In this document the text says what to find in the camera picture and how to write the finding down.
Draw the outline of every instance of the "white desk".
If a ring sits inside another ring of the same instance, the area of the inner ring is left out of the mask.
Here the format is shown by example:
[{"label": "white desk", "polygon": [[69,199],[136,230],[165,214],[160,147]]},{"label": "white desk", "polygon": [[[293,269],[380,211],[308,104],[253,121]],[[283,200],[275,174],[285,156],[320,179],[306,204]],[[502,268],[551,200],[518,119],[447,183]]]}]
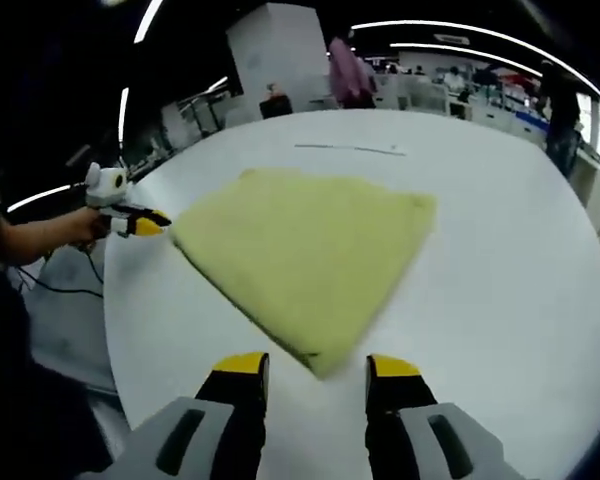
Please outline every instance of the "white desk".
[{"label": "white desk", "polygon": [[381,352],[419,365],[438,401],[497,435],[522,474],[564,478],[600,429],[600,245],[544,153],[437,115],[304,113],[214,135],[148,175],[132,199],[176,217],[261,166],[433,193],[435,231],[346,367],[325,382],[233,308],[166,235],[111,238],[107,338],[131,426],[195,394],[224,356],[264,350],[271,371],[259,477],[370,479],[364,365]]}]

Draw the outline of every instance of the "yellow cloth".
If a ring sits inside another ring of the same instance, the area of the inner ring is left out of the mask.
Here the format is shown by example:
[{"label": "yellow cloth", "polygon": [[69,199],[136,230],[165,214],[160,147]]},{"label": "yellow cloth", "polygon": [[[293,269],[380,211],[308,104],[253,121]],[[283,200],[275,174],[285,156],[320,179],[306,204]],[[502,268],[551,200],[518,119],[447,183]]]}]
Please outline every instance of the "yellow cloth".
[{"label": "yellow cloth", "polygon": [[180,215],[171,235],[234,304],[323,378],[419,251],[435,208],[431,195],[358,178],[247,170]]}]

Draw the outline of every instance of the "pink shirt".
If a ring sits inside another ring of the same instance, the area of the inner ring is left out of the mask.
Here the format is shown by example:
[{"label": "pink shirt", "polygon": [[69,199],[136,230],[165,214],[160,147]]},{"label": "pink shirt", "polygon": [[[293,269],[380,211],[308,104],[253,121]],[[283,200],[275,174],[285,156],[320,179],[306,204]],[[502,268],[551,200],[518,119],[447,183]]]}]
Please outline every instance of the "pink shirt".
[{"label": "pink shirt", "polygon": [[371,93],[369,77],[345,42],[334,38],[329,45],[329,54],[331,92],[338,102],[350,95],[357,97],[361,91]]}]

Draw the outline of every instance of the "black cable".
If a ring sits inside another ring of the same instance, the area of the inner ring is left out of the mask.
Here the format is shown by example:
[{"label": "black cable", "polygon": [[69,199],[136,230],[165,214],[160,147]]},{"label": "black cable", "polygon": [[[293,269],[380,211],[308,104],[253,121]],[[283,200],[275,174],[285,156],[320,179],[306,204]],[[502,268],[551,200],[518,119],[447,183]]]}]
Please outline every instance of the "black cable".
[{"label": "black cable", "polygon": [[29,272],[27,272],[26,270],[20,268],[20,267],[16,267],[18,270],[20,270],[22,273],[24,273],[27,277],[29,277],[31,280],[33,280],[34,282],[36,282],[38,285],[40,285],[43,288],[46,288],[47,290],[51,291],[51,292],[56,292],[56,293],[87,293],[89,295],[93,295],[94,297],[98,297],[98,298],[104,298],[101,294],[97,293],[97,292],[93,292],[91,290],[83,290],[83,289],[75,289],[75,290],[70,290],[70,289],[61,289],[61,288],[53,288],[50,287],[49,285],[47,285],[46,283],[41,282],[40,280],[38,280],[36,277],[34,277],[33,275],[31,275]]},{"label": "black cable", "polygon": [[98,269],[96,268],[96,264],[93,263],[93,258],[91,258],[91,255],[89,254],[89,252],[84,252],[84,254],[87,256],[87,258],[89,259],[89,263],[91,264],[91,270],[93,270],[93,274],[96,276],[96,278],[98,279],[98,281],[104,285],[104,280],[102,280],[102,277],[100,276],[100,274],[98,273]]}]

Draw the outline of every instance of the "white round table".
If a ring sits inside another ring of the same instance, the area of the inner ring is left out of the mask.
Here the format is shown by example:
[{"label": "white round table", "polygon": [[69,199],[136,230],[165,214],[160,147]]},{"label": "white round table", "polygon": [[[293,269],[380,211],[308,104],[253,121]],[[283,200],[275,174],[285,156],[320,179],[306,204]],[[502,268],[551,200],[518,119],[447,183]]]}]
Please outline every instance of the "white round table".
[{"label": "white round table", "polygon": [[369,353],[417,364],[504,444],[521,474],[562,479],[600,429],[600,245],[535,145],[468,122],[397,111],[297,114],[187,149],[131,200],[172,218],[253,167],[352,175],[438,198],[436,226],[346,366],[325,381],[211,286],[167,235],[109,239],[107,342],[133,428],[193,396],[225,356],[271,355],[259,478],[370,479]]}]

